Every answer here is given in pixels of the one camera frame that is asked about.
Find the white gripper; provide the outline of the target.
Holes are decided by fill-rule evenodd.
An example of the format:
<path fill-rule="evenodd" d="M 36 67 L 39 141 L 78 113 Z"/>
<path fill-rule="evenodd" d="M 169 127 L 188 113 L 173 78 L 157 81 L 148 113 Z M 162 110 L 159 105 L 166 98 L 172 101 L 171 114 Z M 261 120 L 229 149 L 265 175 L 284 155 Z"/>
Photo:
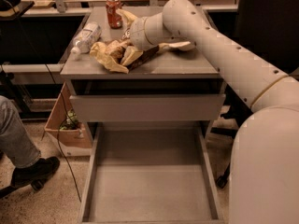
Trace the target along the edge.
<path fill-rule="evenodd" d="M 137 60 L 142 54 L 142 50 L 148 50 L 154 47 L 150 42 L 150 29 L 153 27 L 153 17 L 138 18 L 132 12 L 118 8 L 118 15 L 124 19 L 126 27 L 129 29 L 130 40 L 133 46 L 128 46 L 121 59 L 122 66 L 128 66 Z"/>

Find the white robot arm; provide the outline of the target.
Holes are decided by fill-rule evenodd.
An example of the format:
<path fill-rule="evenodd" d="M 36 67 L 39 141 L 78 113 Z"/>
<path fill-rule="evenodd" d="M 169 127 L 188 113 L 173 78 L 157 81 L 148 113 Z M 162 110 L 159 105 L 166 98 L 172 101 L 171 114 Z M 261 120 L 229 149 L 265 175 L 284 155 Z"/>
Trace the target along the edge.
<path fill-rule="evenodd" d="M 299 82 L 219 33 L 188 0 L 148 17 L 119 13 L 140 50 L 190 42 L 251 110 L 232 148 L 229 224 L 299 224 Z"/>

